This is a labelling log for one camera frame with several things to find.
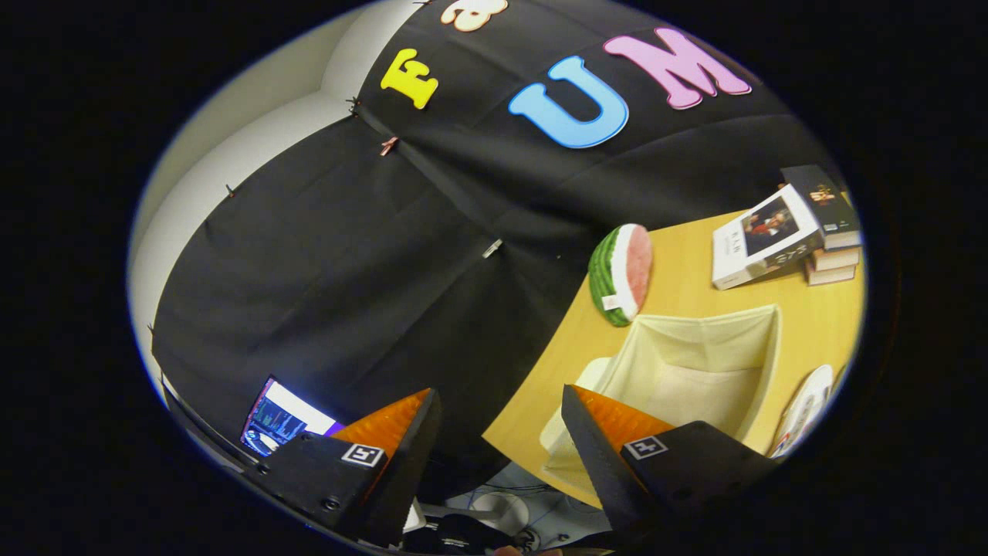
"yellow letter f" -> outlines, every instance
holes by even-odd
[[[429,99],[432,98],[436,88],[439,87],[439,79],[419,79],[420,76],[429,75],[429,66],[415,61],[412,58],[418,52],[415,48],[405,48],[398,52],[398,56],[391,62],[391,67],[387,68],[384,78],[380,80],[380,88],[392,88],[406,97],[412,99],[415,108],[422,110],[426,107]]]

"metal clip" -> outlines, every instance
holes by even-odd
[[[501,246],[501,243],[502,243],[502,241],[500,239],[498,239],[497,241],[494,241],[493,243],[491,243],[491,246],[490,247],[487,247],[487,250],[484,251],[484,254],[482,254],[480,256],[482,256],[483,258],[487,258],[487,257],[491,256],[491,254],[494,251],[496,251],[498,247]]]
[[[384,150],[382,150],[380,152],[380,155],[381,156],[384,156],[384,155],[388,154],[389,152],[391,152],[391,148],[397,142],[398,142],[398,137],[396,136],[396,137],[393,137],[393,138],[388,139],[385,142],[381,143],[380,145],[384,147]]]
[[[349,99],[346,100],[346,102],[349,102],[350,104],[353,105],[350,107],[350,113],[353,114],[354,116],[357,116],[357,107],[361,105],[361,101],[358,100],[357,97],[350,97]]]

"yellow tabletop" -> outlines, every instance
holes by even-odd
[[[746,439],[750,448],[764,454],[775,438],[782,412],[807,374],[826,363],[834,368],[838,379],[843,378],[843,367],[853,356],[864,314],[865,262],[858,265],[855,279],[845,282],[810,287],[800,261],[798,271],[782,269],[756,282],[718,291],[710,283],[711,237],[715,229],[740,214],[650,232],[654,262],[640,313],[698,319],[779,305],[779,364],[772,389]],[[562,403],[563,385],[574,383],[592,360],[616,355],[628,330],[628,326],[610,325],[597,312],[584,279],[532,372],[483,434],[528,472],[597,508],[601,504],[589,477],[574,485],[542,472],[548,453],[538,437]]]

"blue letter u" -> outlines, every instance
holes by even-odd
[[[580,56],[565,57],[549,69],[549,78],[576,85],[601,107],[601,114],[581,122],[545,96],[545,85],[534,83],[522,89],[508,104],[508,112],[525,116],[552,140],[569,148],[600,144],[621,131],[627,123],[627,104],[614,89],[583,66]]]

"monitor screen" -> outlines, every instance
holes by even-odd
[[[262,456],[269,456],[303,430],[331,436],[343,427],[272,377],[247,416],[240,441]]]

